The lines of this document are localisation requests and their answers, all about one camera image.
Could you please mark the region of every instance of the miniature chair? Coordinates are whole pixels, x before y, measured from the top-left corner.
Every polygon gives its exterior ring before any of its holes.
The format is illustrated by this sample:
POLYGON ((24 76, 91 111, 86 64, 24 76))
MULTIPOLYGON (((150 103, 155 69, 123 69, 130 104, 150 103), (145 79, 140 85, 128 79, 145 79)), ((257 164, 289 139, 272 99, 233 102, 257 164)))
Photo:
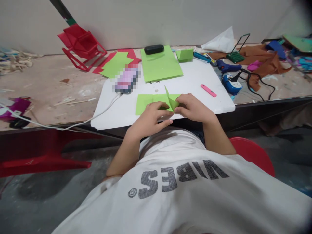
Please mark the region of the miniature chair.
POLYGON ((71 60, 75 67, 81 70, 88 72, 99 59, 107 54, 107 51, 91 34, 91 32, 84 30, 78 24, 73 24, 72 26, 65 28, 64 32, 62 34, 59 34, 58 37, 68 48, 68 50, 63 48, 63 52, 67 55, 67 57, 71 60), (97 46, 100 46, 103 51, 99 51, 97 46), (87 60, 84 62, 79 61, 71 53, 71 51, 79 57, 84 59, 86 58, 87 60), (101 55, 89 67, 85 65, 88 61, 90 61, 92 58, 99 54, 101 55))
POLYGON ((102 137, 55 129, 7 134, 1 139, 0 177, 89 168, 91 162, 62 158, 62 149, 73 140, 102 137))
POLYGON ((246 159, 246 161, 254 163, 269 175, 275 177, 272 162, 267 153, 259 145, 242 137, 232 137, 230 141, 237 154, 246 159))

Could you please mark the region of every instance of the white board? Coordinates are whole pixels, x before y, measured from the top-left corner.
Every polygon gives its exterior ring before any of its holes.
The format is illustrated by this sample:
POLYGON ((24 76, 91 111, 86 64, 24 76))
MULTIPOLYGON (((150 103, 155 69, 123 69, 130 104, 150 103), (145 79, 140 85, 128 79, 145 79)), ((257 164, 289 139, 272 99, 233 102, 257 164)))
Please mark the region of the white board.
POLYGON ((41 55, 63 54, 57 37, 68 27, 49 0, 1 0, 0 47, 41 55))
MULTIPOLYGON (((165 86, 170 94, 192 93, 215 114, 235 110, 232 99, 210 64, 194 58, 192 62, 180 63, 180 65, 184 74, 182 77, 156 83, 145 83, 142 65, 140 65, 141 77, 133 93, 123 94, 104 114, 93 119, 91 126, 97 130, 105 130, 132 125, 139 117, 135 115, 138 94, 163 94, 166 93, 165 86), (201 84, 206 85, 215 92, 217 97, 208 94, 201 88, 201 84)), ((116 97, 116 93, 112 91, 114 84, 115 80, 113 79, 107 79, 104 82, 94 116, 103 112, 116 97)), ((171 117, 171 119, 181 118, 183 116, 180 114, 174 114, 171 117)))
POLYGON ((291 0, 63 0, 105 49, 202 45, 233 26, 260 43, 291 0))

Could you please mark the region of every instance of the white wall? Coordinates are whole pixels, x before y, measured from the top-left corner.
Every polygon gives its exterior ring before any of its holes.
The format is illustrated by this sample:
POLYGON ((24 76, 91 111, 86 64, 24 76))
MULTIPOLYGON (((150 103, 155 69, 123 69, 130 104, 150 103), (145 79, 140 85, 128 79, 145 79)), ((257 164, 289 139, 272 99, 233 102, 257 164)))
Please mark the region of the white wall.
POLYGON ((283 34, 292 36, 308 36, 312 33, 312 16, 309 9, 301 1, 295 0, 276 22, 266 39, 279 38, 283 34))
POLYGON ((61 54, 58 34, 68 24, 49 0, 1 0, 0 47, 61 54))
POLYGON ((105 49, 201 45, 233 26, 235 39, 261 42, 291 0, 63 0, 105 49))

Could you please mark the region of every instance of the white cable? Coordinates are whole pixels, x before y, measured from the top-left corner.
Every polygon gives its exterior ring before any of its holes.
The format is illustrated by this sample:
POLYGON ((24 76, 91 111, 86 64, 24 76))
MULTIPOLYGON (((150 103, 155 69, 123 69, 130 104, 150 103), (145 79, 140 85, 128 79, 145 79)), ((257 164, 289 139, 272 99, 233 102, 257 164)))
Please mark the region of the white cable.
POLYGON ((70 126, 70 127, 68 127, 68 128, 58 128, 58 127, 50 127, 50 126, 42 125, 42 124, 40 124, 40 123, 37 123, 37 122, 32 121, 32 120, 28 120, 28 119, 26 119, 26 118, 24 118, 24 117, 21 117, 21 116, 17 115, 17 114, 14 113, 13 111, 11 111, 8 107, 4 106, 1 102, 0 102, 0 106, 2 106, 3 108, 5 108, 8 112, 10 112, 10 113, 11 113, 12 115, 14 115, 15 117, 20 118, 20 119, 23 119, 23 120, 26 120, 26 121, 31 122, 31 123, 34 123, 34 124, 36 124, 36 125, 38 125, 38 126, 42 126, 42 127, 45 127, 45 128, 57 129, 57 130, 60 130, 60 131, 68 130, 68 131, 72 131, 72 132, 78 132, 78 131, 69 130, 69 129, 70 129, 70 128, 73 128, 73 127, 75 127, 75 126, 78 126, 78 125, 85 124, 85 123, 87 123, 87 122, 89 122, 89 121, 91 121, 91 120, 93 120, 93 119, 99 117, 100 115, 104 114, 104 113, 114 104, 114 102, 117 101, 117 99, 121 97, 121 95, 122 95, 122 93, 119 93, 116 97, 114 97, 114 99, 111 101, 111 103, 109 104, 109 106, 108 106, 103 112, 101 112, 100 114, 98 114, 98 115, 92 117, 91 119, 88 119, 87 121, 84 121, 84 122, 79 123, 79 124, 75 124, 75 125, 70 126))

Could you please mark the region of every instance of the hand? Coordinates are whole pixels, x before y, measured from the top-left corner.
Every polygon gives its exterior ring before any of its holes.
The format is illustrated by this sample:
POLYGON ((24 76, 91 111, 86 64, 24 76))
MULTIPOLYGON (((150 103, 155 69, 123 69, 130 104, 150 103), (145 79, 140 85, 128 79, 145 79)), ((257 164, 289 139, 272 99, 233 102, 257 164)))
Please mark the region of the hand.
POLYGON ((160 117, 173 115, 172 111, 158 110, 160 107, 169 108, 165 102, 153 102, 148 104, 141 116, 127 130, 127 134, 132 138, 141 140, 172 124, 173 120, 164 120, 161 123, 157 123, 160 117))
POLYGON ((184 104, 186 108, 176 107, 175 113, 181 114, 190 120, 203 123, 218 121, 217 116, 191 93, 181 94, 176 101, 184 104))

